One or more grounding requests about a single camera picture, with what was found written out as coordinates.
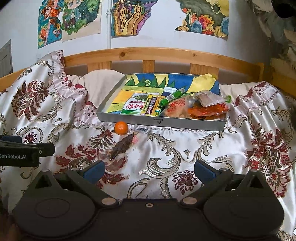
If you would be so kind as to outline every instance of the yellow snack box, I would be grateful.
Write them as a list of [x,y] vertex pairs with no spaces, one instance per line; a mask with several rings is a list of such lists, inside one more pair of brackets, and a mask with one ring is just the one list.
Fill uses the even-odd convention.
[[158,107],[158,105],[164,98],[165,96],[161,95],[148,95],[144,109],[141,111],[140,115],[159,116],[161,108]]

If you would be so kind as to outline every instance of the drawing on wall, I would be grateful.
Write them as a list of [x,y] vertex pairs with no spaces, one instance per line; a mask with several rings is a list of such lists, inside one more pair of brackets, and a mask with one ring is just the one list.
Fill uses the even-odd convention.
[[38,48],[62,38],[59,13],[63,11],[63,0],[44,0],[39,8]]
[[133,97],[138,101],[146,101],[148,94],[168,96],[178,89],[184,88],[187,94],[201,90],[211,90],[219,94],[219,83],[210,74],[193,76],[185,74],[128,74],[118,95],[108,107],[107,113],[119,114],[126,101]]
[[65,0],[62,41],[101,33],[102,0]]
[[186,13],[182,26],[175,30],[228,36],[229,2],[228,0],[177,0]]
[[114,0],[111,36],[137,35],[157,0]]

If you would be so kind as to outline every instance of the wooden rail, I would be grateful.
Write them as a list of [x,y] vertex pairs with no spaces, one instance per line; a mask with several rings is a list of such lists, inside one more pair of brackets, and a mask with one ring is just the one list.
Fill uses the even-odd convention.
[[[88,72],[112,69],[112,61],[143,61],[143,72],[154,72],[155,61],[190,64],[191,74],[210,73],[218,77],[219,69],[246,74],[252,81],[261,81],[264,64],[252,64],[239,59],[194,50],[173,48],[135,47],[98,50],[64,57],[65,66],[86,64]],[[0,91],[9,87],[23,70],[0,78]]]

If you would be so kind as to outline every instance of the blue gripper pad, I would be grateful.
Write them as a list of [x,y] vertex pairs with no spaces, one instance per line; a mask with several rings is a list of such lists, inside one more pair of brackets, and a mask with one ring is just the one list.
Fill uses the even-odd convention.
[[209,170],[198,161],[194,164],[194,173],[203,184],[209,183],[216,178],[216,174],[213,171]]
[[22,143],[22,138],[20,136],[2,136],[2,135],[0,135],[0,141],[10,141],[10,142]]
[[99,161],[95,163],[91,168],[84,171],[83,178],[88,180],[92,184],[96,184],[105,174],[105,163]]

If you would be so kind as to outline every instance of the white wall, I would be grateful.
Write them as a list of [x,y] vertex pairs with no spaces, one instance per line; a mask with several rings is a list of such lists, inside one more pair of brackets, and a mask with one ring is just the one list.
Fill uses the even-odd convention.
[[[58,41],[38,49],[37,25],[41,3],[42,0],[12,0],[0,11],[0,48],[9,39],[12,40],[14,71],[30,66],[38,58],[55,50],[63,49],[64,55],[68,56],[107,47],[107,0],[103,0],[101,34],[63,43]],[[111,47],[174,47],[268,63],[269,42],[249,6],[244,0],[229,0],[229,3],[228,40],[175,31],[185,17],[180,4],[175,0],[158,0],[138,36],[112,38]]]

